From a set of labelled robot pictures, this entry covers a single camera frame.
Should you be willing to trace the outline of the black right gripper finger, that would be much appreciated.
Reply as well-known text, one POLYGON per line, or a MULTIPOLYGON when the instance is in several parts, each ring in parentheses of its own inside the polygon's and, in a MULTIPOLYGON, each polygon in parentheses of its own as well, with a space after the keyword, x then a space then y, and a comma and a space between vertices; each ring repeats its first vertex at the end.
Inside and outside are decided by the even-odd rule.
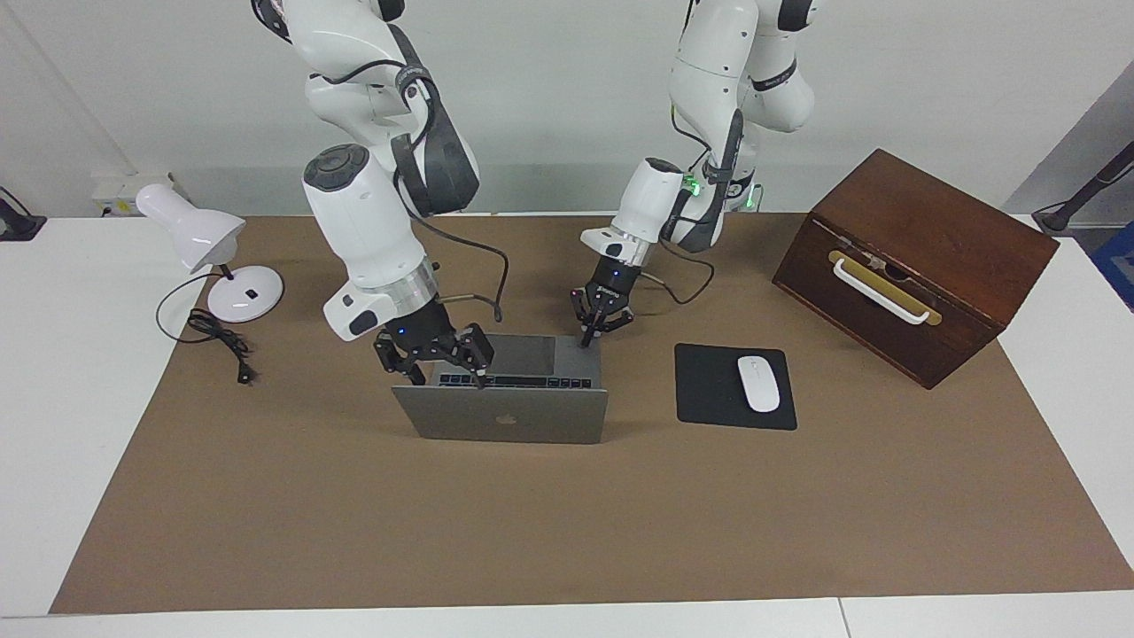
POLYGON ((486 368, 491 366, 493 358, 493 343, 486 338, 479 323, 471 323, 469 326, 458 331, 456 335, 457 364, 469 372, 471 378, 479 389, 486 388, 486 368))
POLYGON ((405 356, 393 343, 393 337, 388 331, 378 331, 373 350, 376 352, 381 367, 389 373, 401 373, 413 386, 424 386, 428 381, 413 356, 405 356))

